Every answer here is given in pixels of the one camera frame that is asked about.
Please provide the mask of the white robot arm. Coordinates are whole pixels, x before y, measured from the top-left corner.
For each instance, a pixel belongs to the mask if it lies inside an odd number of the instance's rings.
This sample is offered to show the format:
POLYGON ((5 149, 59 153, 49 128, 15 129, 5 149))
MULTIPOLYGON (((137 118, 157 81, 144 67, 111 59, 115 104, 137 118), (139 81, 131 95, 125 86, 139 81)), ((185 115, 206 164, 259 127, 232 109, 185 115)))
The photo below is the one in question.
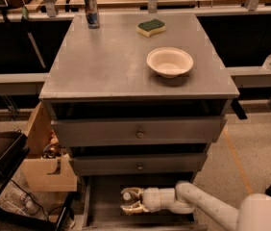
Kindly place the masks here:
POLYGON ((191 214, 198 208, 226 231, 271 231, 271 196, 264 193, 248 195, 238 209, 187 181, 174 188, 125 188, 121 196, 120 208, 128 215, 160 210, 191 214))

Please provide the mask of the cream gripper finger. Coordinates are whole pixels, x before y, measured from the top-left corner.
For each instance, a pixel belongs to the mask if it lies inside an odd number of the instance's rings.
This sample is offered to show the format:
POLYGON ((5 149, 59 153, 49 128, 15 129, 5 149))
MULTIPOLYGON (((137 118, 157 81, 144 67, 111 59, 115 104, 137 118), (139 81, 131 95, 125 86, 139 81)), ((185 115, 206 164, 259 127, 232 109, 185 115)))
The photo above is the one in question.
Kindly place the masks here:
POLYGON ((120 208, 127 215, 140 214, 140 213, 148 213, 149 210, 142 204, 140 201, 130 205, 121 205, 120 208))
POLYGON ((141 197, 144 193, 144 189, 139 187, 125 188, 121 191, 121 194, 124 195, 125 193, 128 193, 132 197, 141 197))

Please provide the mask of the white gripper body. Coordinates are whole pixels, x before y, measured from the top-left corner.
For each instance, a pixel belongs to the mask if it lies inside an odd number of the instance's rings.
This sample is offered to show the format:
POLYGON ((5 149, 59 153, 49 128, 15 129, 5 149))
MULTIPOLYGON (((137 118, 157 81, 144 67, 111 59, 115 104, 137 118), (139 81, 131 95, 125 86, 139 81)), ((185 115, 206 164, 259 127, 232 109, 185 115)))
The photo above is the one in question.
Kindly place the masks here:
POLYGON ((142 204, 147 212, 158 212, 160 210, 171 210, 176 201, 173 188, 148 188, 142 194, 142 204))

